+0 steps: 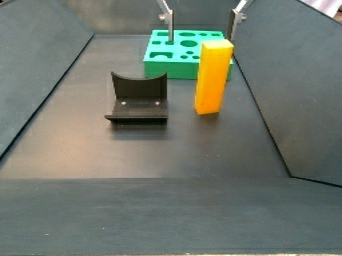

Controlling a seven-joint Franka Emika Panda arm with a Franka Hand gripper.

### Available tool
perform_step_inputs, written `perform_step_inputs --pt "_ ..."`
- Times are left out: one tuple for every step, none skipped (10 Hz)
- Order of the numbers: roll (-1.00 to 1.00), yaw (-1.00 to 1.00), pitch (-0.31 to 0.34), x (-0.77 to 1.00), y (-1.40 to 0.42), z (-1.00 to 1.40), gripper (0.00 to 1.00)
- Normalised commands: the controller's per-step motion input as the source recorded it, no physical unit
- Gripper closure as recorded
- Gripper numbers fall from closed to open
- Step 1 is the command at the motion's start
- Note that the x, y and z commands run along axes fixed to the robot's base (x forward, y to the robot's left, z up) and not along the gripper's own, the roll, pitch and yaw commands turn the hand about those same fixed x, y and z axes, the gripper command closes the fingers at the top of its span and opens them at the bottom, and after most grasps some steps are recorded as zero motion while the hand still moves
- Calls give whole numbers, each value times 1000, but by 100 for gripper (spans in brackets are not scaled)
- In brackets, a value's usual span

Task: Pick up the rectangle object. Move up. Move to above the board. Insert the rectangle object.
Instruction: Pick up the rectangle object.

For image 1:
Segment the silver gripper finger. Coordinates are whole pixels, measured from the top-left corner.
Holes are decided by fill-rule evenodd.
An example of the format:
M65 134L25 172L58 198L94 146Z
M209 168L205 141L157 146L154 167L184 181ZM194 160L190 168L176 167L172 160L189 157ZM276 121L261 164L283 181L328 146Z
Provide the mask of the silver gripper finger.
M242 10L244 10L248 2L249 2L249 0L241 0L237 7L232 9L229 29L228 29L228 38L229 38L230 41L234 40L238 24L244 20L245 14L242 13Z
M160 14L160 19L169 26L169 41L174 41L174 11L170 9L166 0L157 0L157 3L162 9L162 13Z

